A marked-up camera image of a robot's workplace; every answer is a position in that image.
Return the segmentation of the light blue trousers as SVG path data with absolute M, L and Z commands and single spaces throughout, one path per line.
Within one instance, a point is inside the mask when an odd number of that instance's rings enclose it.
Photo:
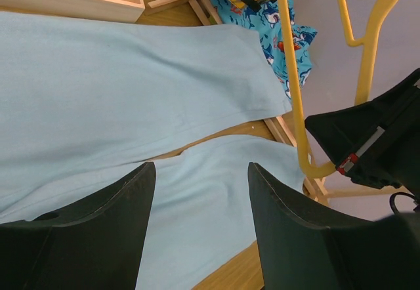
M 137 289 L 191 289 L 255 241 L 247 169 L 294 190 L 294 147 L 224 129 L 290 110 L 257 33 L 1 13 L 1 222 L 33 220 L 148 159 Z

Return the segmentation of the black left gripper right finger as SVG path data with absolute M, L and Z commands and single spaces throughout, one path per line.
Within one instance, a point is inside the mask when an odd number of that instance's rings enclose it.
M 326 207 L 248 166 L 266 289 L 418 289 L 419 215 L 368 221 Z

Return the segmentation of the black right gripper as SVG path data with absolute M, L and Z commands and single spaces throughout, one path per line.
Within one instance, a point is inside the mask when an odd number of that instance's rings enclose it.
M 337 171 L 372 188 L 401 186 L 419 202 L 419 70 L 369 102 L 308 116 Z

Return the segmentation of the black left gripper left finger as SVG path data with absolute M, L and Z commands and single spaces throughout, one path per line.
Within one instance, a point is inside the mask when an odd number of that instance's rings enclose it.
M 155 184 L 146 162 L 63 208 L 2 224 L 1 288 L 134 289 Z

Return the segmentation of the yellow plastic hanger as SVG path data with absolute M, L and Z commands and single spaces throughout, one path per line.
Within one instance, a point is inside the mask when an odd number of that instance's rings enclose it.
M 385 18 L 398 0 L 376 0 L 367 21 L 366 31 L 363 37 L 356 39 L 352 32 L 350 15 L 348 12 L 347 1 L 337 0 L 341 22 L 343 25 L 344 37 L 349 47 L 363 47 L 362 61 L 358 76 L 358 85 L 354 104 L 360 105 L 368 101 L 373 72 L 377 56 L 377 48 L 381 27 Z M 301 87 L 299 85 L 299 75 L 295 58 L 294 42 L 291 31 L 290 17 L 287 0 L 278 0 L 278 8 L 282 23 L 283 45 L 289 79 L 289 89 L 291 93 L 293 119 L 295 122 L 295 138 L 297 142 L 297 152 L 299 165 L 302 172 L 310 178 L 324 178 L 335 172 L 335 165 L 328 161 L 320 167 L 312 165 L 309 161 L 309 143 L 306 136 L 304 123 L 304 111 L 301 99 Z

